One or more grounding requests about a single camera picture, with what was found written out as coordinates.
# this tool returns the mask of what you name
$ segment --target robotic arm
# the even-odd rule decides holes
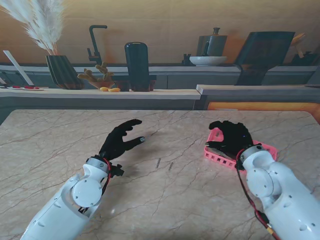
[[[236,159],[238,174],[239,169],[247,171],[248,188],[261,200],[268,222],[261,216],[257,218],[268,231],[276,239],[320,240],[320,203],[292,170],[274,161],[261,145],[254,145],[248,129],[242,123],[216,121],[209,126],[211,130],[214,128],[223,132],[223,141],[210,141],[206,145]],[[246,191],[245,194],[259,215]]]
[[[259,198],[269,224],[282,240],[319,240],[320,204],[281,162],[260,145],[240,155],[250,192]]]
[[[133,119],[116,127],[106,138],[99,155],[83,165],[84,175],[69,178],[60,190],[34,216],[22,240],[73,240],[83,230],[98,209],[107,184],[113,176],[122,176],[121,165],[110,160],[143,143],[146,139],[123,142],[126,131],[142,121]]]

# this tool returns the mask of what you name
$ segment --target gray kettle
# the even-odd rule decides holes
[[[212,35],[199,37],[198,48],[196,50],[197,56],[222,56],[228,36],[219,35],[219,29],[220,27],[214,27]],[[207,42],[209,42],[209,47],[207,48],[207,52],[204,52]]]

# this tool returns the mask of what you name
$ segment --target yellow candy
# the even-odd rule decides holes
[[[103,87],[100,87],[100,91],[102,92],[108,92],[109,88],[103,86]]]
[[[120,92],[120,88],[109,88],[109,92]]]

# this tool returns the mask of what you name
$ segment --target dried pampas grass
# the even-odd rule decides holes
[[[27,34],[50,55],[58,55],[64,0],[0,0],[4,11],[25,24]]]

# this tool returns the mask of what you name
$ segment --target black vase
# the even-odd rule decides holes
[[[84,88],[84,82],[77,78],[77,72],[66,56],[50,55],[45,58],[54,84],[68,90]]]
[[[124,46],[131,89],[149,92],[148,47],[143,42],[128,42]]]

